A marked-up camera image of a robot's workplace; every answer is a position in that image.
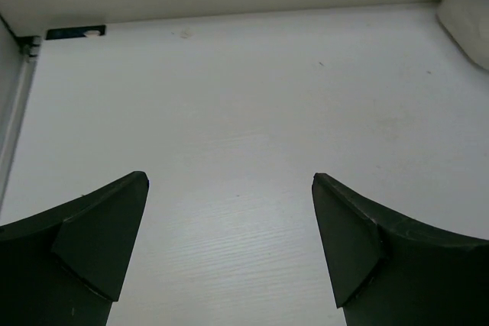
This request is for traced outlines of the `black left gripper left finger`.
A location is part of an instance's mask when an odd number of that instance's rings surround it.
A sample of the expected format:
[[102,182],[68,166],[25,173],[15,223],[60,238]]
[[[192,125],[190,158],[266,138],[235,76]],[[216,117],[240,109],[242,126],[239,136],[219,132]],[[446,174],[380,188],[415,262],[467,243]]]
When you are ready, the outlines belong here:
[[1,227],[3,325],[105,325],[119,300],[150,183],[135,171]]

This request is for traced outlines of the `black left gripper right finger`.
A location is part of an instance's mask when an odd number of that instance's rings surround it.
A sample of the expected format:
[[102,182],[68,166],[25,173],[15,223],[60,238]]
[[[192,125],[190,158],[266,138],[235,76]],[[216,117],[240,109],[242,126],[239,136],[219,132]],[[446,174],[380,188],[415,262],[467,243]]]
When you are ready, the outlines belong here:
[[336,306],[349,325],[486,325],[488,242],[435,228],[325,173],[313,204]]

